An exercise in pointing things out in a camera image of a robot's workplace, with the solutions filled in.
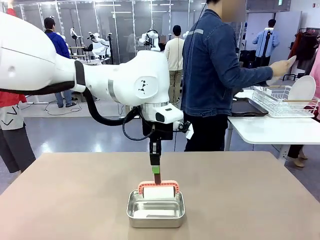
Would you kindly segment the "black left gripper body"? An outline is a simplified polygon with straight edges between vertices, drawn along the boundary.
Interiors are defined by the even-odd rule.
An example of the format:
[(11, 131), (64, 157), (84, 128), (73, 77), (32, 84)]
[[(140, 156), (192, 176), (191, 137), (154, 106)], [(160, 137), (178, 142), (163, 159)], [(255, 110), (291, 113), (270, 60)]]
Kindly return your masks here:
[(147, 136), (154, 126), (152, 138), (161, 139), (162, 141), (171, 141), (173, 139), (173, 123), (164, 124), (160, 122), (151, 122), (142, 120), (142, 133)]

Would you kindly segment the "person's right hand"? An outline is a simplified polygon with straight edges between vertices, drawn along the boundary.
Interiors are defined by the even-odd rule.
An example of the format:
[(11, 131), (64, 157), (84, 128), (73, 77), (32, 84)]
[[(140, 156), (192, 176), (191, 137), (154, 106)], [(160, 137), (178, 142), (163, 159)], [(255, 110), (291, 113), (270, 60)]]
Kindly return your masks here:
[(281, 77), (288, 72), (291, 62), (289, 60), (280, 60), (272, 63), (269, 67), (272, 69), (273, 77)]

